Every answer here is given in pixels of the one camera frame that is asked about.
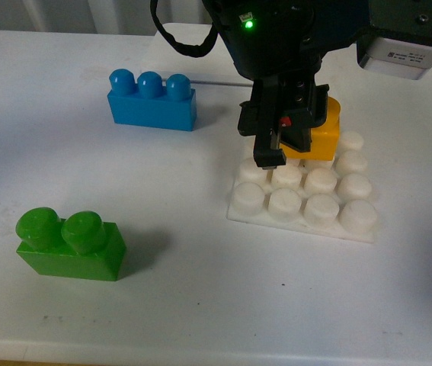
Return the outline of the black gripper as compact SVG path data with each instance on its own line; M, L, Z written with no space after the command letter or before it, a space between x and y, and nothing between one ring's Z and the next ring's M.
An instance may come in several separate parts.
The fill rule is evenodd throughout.
M367 1L205 1L238 73L253 82L239 133L255 135L262 169L286 163L282 143L311 148L311 129L326 119L328 86L317 86L322 58L349 46L369 24Z

